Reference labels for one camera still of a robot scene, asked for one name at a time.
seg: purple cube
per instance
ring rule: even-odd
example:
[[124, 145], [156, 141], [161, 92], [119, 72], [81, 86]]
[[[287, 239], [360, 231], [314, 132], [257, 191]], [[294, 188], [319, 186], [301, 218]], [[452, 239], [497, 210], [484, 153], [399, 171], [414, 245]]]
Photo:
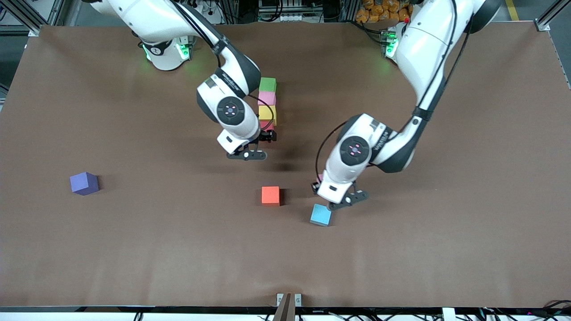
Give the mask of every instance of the purple cube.
[[70, 177], [71, 191], [79, 195], [88, 195], [99, 190], [97, 176], [83, 172]]

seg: pink block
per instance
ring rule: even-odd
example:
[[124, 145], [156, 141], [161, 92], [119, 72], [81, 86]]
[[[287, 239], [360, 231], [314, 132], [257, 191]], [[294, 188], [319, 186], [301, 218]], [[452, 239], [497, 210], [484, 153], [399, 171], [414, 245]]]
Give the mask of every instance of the pink block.
[[[276, 93], [273, 91], [260, 91], [258, 98], [268, 105], [276, 105]], [[258, 101], [258, 106], [264, 106], [264, 104], [261, 101]]]
[[[269, 122], [270, 121], [260, 121], [260, 128], [264, 128]], [[274, 130], [274, 122], [272, 122], [271, 125], [269, 125], [268, 128], [264, 130]]]

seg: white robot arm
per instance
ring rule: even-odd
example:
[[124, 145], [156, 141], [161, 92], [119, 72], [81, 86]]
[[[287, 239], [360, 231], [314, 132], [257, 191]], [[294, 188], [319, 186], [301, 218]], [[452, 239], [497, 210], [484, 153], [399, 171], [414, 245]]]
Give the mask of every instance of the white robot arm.
[[466, 26], [476, 32], [500, 7], [498, 0], [425, 0], [410, 23], [401, 25], [394, 60], [417, 97], [411, 118], [395, 131], [367, 114], [349, 118], [325, 164], [314, 192], [336, 210], [368, 198], [355, 180], [368, 167], [399, 172], [411, 162], [416, 144], [445, 87], [444, 62]]
[[192, 7], [172, 0], [84, 0], [97, 11], [121, 18], [141, 39], [147, 58], [161, 70], [172, 70], [189, 59], [181, 39], [199, 36], [225, 63], [198, 86], [196, 100], [204, 113], [223, 128], [218, 142], [231, 159], [265, 159], [266, 153], [248, 150], [248, 144], [274, 141], [273, 131], [259, 120], [243, 98], [260, 86], [257, 65], [236, 49]]

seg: robot control buttons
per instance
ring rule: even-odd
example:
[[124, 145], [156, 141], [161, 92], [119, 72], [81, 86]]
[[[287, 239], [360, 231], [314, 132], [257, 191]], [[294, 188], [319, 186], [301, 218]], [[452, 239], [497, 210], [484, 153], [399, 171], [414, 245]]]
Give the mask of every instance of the robot control buttons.
[[244, 120], [244, 104], [237, 97], [225, 97], [216, 108], [218, 119], [227, 125], [239, 125]]
[[341, 160], [349, 166], [366, 162], [369, 156], [369, 144], [359, 136], [345, 138], [341, 143]]

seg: light blue cube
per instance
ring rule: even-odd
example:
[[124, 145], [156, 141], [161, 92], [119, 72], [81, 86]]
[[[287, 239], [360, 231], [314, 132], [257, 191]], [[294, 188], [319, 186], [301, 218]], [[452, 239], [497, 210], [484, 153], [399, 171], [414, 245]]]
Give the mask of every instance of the light blue cube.
[[313, 212], [311, 212], [311, 219], [309, 220], [311, 223], [320, 226], [329, 226], [330, 219], [331, 211], [326, 206], [319, 204], [313, 206]]
[[71, 191], [79, 195], [88, 195], [99, 190], [97, 176], [88, 172], [70, 177]]

